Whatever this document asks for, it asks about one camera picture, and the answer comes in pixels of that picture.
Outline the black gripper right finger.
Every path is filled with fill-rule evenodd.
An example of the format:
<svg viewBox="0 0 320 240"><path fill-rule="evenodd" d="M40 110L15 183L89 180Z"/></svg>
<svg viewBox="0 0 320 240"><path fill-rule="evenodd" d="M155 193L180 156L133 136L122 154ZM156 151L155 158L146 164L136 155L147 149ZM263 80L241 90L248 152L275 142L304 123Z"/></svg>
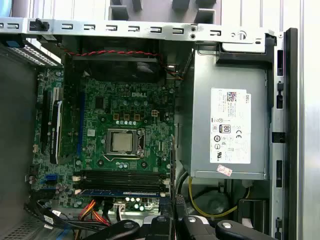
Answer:
<svg viewBox="0 0 320 240"><path fill-rule="evenodd" d="M215 227L205 217L190 215L181 221L183 240L272 240L273 237L233 220L221 220Z"/></svg>

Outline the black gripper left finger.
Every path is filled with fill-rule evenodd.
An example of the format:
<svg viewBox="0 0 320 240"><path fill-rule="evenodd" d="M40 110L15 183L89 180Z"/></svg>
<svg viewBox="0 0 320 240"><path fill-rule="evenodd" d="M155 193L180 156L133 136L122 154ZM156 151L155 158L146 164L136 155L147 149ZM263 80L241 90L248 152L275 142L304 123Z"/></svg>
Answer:
<svg viewBox="0 0 320 240"><path fill-rule="evenodd" d="M173 220L167 216L147 216L143 224L124 219L85 237L86 240L172 240Z"/></svg>

